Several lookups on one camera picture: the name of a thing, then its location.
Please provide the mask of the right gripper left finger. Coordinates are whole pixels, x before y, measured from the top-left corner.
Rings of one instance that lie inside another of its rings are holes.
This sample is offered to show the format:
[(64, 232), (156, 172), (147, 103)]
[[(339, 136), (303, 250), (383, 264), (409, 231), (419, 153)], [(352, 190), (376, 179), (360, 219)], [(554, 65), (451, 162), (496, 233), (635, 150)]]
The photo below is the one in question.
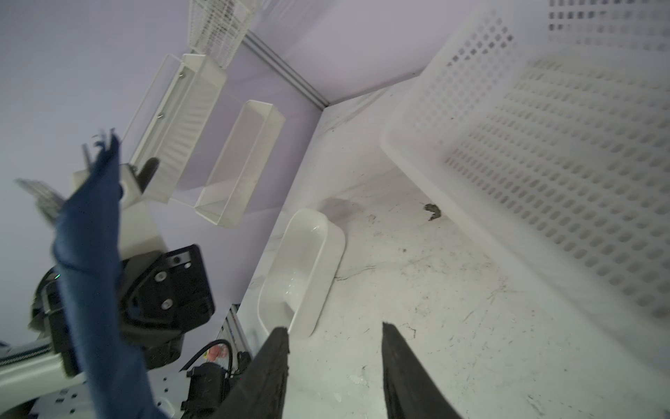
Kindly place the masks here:
[(282, 418), (289, 353), (288, 330), (275, 328), (242, 379), (210, 418)]

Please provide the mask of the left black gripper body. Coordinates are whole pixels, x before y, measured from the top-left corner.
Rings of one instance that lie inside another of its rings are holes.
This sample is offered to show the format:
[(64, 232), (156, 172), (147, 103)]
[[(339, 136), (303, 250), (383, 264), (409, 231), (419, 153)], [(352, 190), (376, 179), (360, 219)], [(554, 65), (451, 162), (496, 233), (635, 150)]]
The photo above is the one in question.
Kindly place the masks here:
[[(208, 323), (216, 310), (201, 248), (150, 251), (124, 260), (122, 268), (117, 292), (122, 339), (142, 350), (148, 370), (177, 361), (185, 333)], [(52, 268), (38, 284), (29, 328), (51, 340), (51, 351), (61, 356), (68, 375), (78, 375), (58, 278)]]

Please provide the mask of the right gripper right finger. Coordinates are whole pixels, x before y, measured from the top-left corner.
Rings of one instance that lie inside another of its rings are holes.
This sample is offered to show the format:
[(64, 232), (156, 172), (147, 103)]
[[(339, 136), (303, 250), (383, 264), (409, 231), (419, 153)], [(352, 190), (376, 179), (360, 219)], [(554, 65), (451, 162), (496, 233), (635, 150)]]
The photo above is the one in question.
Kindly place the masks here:
[(381, 353), (388, 418), (461, 418), (391, 323), (382, 325)]

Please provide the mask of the blue paper napkin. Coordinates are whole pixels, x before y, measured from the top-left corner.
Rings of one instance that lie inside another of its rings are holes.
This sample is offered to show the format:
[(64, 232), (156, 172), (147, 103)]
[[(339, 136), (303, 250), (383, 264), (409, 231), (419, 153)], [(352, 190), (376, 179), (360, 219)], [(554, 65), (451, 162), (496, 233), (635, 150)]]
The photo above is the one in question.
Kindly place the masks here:
[(88, 178), (55, 222), (59, 294), (96, 417), (162, 418), (141, 349), (127, 345), (120, 333), (120, 142), (109, 131), (96, 145)]

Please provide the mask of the white rectangular plastic tray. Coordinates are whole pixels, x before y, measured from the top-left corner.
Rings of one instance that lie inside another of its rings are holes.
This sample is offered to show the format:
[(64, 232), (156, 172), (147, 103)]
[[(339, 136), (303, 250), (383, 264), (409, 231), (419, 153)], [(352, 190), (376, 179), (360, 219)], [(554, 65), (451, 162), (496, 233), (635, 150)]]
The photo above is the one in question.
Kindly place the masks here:
[(286, 328), (296, 339), (313, 334), (344, 251), (345, 233), (325, 214), (294, 214), (259, 295), (258, 319), (266, 333)]

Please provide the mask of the white perforated plastic basket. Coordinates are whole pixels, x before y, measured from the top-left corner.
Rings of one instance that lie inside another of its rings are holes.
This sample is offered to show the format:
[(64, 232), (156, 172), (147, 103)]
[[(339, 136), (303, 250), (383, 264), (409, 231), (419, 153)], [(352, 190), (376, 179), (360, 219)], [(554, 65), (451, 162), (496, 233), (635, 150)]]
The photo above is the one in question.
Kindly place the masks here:
[(668, 375), (668, 2), (484, 1), (381, 145), (576, 328)]

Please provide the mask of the silver fork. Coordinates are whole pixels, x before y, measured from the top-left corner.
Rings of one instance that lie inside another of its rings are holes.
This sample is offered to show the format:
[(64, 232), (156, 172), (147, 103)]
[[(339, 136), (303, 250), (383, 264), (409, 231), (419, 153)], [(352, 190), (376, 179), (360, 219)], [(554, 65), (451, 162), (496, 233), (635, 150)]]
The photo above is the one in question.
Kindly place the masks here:
[(48, 184), (41, 181), (17, 178), (14, 182), (34, 198), (39, 214), (50, 226), (54, 226), (66, 199)]

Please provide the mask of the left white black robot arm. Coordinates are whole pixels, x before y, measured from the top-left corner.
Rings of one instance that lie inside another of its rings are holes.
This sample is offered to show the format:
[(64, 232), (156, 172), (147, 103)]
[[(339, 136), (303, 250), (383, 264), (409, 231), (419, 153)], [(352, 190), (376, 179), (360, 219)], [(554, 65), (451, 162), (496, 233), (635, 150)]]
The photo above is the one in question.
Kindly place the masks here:
[[(40, 339), (1, 349), (3, 411), (70, 387), (82, 377), (59, 278), (56, 270), (49, 270), (34, 294), (31, 325), (40, 331)], [(121, 336), (141, 349), (147, 370), (176, 362), (186, 333), (206, 324), (216, 310), (196, 244), (124, 260), (117, 301)]]

